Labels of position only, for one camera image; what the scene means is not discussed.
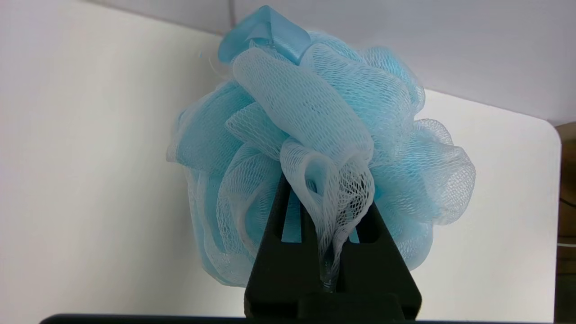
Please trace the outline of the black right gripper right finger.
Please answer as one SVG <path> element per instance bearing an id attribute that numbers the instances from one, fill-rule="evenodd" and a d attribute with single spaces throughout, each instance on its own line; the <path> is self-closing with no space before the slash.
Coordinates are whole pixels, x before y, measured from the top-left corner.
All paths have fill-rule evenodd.
<path id="1" fill-rule="evenodd" d="M 422 296 L 376 204 L 343 244 L 337 284 L 342 320 L 415 320 Z"/>

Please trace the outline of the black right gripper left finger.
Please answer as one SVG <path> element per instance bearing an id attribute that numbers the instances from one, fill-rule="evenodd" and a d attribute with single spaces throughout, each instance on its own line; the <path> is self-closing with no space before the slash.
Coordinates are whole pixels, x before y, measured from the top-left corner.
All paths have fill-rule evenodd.
<path id="1" fill-rule="evenodd" d="M 315 225 L 303 205 L 301 241 L 282 241 L 291 189 L 282 175 L 244 294 L 247 318 L 304 319 L 307 302 L 322 294 Z"/>

